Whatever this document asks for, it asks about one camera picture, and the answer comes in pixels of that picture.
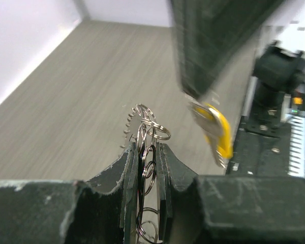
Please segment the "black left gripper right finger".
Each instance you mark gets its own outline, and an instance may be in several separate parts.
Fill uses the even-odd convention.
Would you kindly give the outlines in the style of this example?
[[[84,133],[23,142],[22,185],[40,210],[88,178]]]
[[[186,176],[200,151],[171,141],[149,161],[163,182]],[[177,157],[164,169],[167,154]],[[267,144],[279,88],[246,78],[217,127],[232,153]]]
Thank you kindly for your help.
[[[156,149],[164,243],[305,243],[305,179],[198,175]]]

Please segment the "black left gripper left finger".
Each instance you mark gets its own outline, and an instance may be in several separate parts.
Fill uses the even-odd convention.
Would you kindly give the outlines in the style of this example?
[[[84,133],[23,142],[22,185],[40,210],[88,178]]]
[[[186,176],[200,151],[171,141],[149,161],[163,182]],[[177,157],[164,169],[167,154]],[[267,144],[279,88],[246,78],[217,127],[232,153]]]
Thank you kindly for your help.
[[[135,145],[88,181],[0,180],[0,243],[135,243]]]

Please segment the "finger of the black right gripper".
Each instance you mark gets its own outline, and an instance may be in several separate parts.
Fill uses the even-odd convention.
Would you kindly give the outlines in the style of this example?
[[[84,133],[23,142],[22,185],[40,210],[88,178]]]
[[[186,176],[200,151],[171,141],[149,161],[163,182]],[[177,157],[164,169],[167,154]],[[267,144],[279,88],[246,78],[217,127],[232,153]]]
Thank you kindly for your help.
[[[185,94],[201,99],[238,50],[282,0],[174,0],[179,80]]]

